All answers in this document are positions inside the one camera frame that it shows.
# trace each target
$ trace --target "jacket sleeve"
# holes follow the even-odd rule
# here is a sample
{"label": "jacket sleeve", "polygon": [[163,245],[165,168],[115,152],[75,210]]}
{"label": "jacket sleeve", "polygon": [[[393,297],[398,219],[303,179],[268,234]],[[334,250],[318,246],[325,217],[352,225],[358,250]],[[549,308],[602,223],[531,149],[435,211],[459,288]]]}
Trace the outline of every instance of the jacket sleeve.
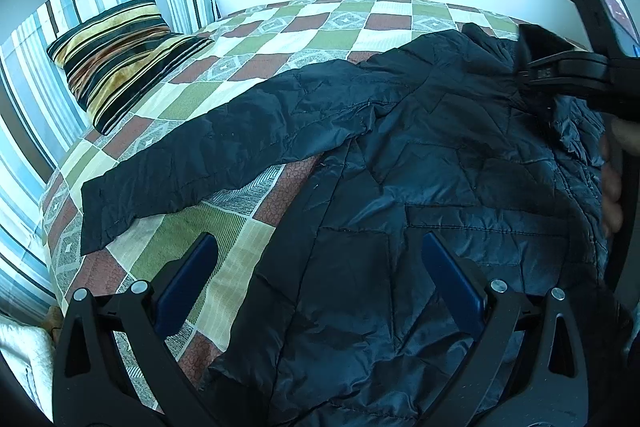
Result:
{"label": "jacket sleeve", "polygon": [[177,212],[366,133],[424,81],[385,67],[398,54],[386,52],[379,66],[373,57],[367,66],[332,60],[285,71],[87,181],[81,253],[104,248],[136,218]]}

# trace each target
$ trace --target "blue gripper pad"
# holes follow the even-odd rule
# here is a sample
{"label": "blue gripper pad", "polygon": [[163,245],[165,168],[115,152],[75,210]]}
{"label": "blue gripper pad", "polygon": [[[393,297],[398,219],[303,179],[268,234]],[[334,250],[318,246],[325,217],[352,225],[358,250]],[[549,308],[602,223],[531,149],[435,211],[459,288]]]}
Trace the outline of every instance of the blue gripper pad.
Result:
{"label": "blue gripper pad", "polygon": [[477,341],[484,331],[486,293],[436,233],[422,239],[422,262],[458,328]]}
{"label": "blue gripper pad", "polygon": [[161,291],[155,305],[154,330],[161,339],[175,335],[180,331],[184,321],[191,312],[200,292],[209,280],[218,262],[218,243],[210,233],[203,232],[181,259],[167,263],[152,281],[156,279],[163,285],[166,274],[164,270],[172,271],[177,264],[179,267],[169,281],[164,291]]}

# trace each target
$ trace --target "metal screw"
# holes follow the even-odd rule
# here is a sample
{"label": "metal screw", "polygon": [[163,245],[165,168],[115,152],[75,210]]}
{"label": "metal screw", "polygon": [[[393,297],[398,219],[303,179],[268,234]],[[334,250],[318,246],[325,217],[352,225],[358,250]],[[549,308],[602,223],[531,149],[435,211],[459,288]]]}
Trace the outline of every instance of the metal screw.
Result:
{"label": "metal screw", "polygon": [[78,288],[74,291],[74,301],[81,301],[87,296],[86,288]]}
{"label": "metal screw", "polygon": [[491,281],[491,288],[498,293],[505,293],[507,291],[507,283],[500,279],[494,279]]}
{"label": "metal screw", "polygon": [[146,283],[146,281],[135,281],[131,285],[131,291],[133,293],[144,293],[146,292],[147,288],[149,288],[149,285]]}
{"label": "metal screw", "polygon": [[559,301],[563,301],[565,297],[564,292],[560,288],[553,288],[551,290],[551,295],[554,299]]}

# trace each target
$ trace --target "checkered bedspread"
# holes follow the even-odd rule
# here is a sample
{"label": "checkered bedspread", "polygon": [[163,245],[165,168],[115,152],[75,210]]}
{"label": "checkered bedspread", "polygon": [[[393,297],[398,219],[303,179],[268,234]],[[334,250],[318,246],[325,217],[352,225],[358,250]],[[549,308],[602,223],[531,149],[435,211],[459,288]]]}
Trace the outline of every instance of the checkered bedspread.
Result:
{"label": "checkered bedspread", "polygon": [[[296,0],[249,8],[201,30],[212,39],[210,46],[169,74],[108,136],[92,130],[78,140],[49,181],[41,201],[44,241],[63,311],[79,287],[103,295],[152,279],[207,230],[218,239],[218,265],[180,333],[166,341],[196,383],[228,346],[254,266],[316,158],[273,166],[246,187],[217,192],[175,214],[139,219],[105,250],[84,258],[79,256],[82,184],[281,71],[334,58],[359,62],[420,34],[460,29],[466,22],[516,39],[522,21],[421,0]],[[126,338],[116,340],[143,403],[155,407]]]}

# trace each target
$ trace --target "pillow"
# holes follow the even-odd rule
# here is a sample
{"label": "pillow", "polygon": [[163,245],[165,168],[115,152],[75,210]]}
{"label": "pillow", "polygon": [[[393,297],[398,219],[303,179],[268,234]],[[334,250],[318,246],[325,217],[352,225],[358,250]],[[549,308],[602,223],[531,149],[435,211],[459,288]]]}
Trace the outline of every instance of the pillow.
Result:
{"label": "pillow", "polygon": [[154,0],[119,4],[47,47],[95,129],[107,134],[162,78],[211,44],[172,33]]}

